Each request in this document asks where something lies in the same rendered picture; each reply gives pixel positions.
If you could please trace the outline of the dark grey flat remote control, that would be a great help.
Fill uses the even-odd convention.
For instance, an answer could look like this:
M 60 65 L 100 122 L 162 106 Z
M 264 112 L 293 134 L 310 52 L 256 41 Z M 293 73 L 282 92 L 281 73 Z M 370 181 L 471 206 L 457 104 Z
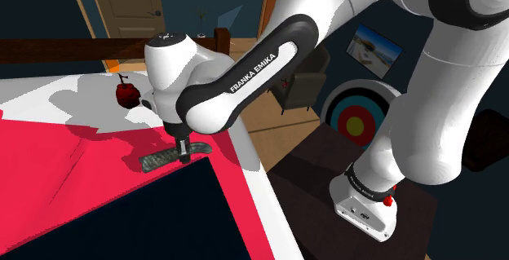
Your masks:
M 190 162 L 190 156 L 196 153 L 212 153 L 212 147 L 203 142 L 181 143 L 177 147 L 167 148 L 160 152 L 141 156 L 139 162 L 141 163 L 142 171 L 148 173 L 174 161 L 180 161 L 182 163 Z

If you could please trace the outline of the dark red apple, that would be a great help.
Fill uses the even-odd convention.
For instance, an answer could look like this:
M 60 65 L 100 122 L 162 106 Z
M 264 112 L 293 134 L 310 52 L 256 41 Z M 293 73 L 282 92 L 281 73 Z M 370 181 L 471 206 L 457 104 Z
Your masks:
M 127 109 L 132 109 L 140 105 L 139 98 L 141 94 L 139 90 L 132 84 L 124 82 L 128 76 L 118 74 L 120 83 L 117 85 L 116 98 L 120 106 Z

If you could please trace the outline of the small potted plant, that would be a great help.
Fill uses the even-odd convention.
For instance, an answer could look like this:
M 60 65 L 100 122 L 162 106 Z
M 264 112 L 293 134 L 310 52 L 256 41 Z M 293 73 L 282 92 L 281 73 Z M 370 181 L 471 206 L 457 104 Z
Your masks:
M 197 12 L 197 16 L 199 18 L 199 30 L 198 30 L 197 37 L 198 38 L 205 38 L 206 35 L 203 32 L 203 23 L 204 23 L 204 20 L 205 20 L 205 17 L 206 17 L 206 11 L 202 10 L 201 8 L 199 8 L 198 12 Z

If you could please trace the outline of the brown panelled door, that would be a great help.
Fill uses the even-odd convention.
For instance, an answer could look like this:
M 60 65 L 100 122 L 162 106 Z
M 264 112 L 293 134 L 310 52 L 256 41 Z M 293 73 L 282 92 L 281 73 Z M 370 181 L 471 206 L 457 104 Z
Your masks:
M 95 1 L 110 38 L 151 38 L 166 30 L 162 0 Z

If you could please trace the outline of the dark brown robot stand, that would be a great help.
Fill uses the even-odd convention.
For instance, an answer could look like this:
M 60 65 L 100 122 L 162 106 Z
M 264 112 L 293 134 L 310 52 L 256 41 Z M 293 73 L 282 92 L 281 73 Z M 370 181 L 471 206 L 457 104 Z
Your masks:
M 304 259 L 424 260 L 437 201 L 409 180 L 396 187 L 396 230 L 383 243 L 334 211 L 330 181 L 362 152 L 322 124 L 269 170 L 268 178 Z

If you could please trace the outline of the round archery target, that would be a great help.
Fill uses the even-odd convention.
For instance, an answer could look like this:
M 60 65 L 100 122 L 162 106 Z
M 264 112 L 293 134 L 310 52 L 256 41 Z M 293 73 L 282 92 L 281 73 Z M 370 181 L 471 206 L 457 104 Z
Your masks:
M 367 149 L 383 124 L 391 102 L 400 94 L 381 81 L 344 82 L 327 96 L 321 110 L 321 123 Z

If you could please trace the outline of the beach wall picture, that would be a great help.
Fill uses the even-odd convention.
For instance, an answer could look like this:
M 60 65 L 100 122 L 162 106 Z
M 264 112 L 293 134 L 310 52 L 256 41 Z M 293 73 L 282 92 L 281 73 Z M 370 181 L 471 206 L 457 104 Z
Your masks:
M 373 29 L 359 24 L 346 52 L 359 64 L 383 79 L 404 49 Z

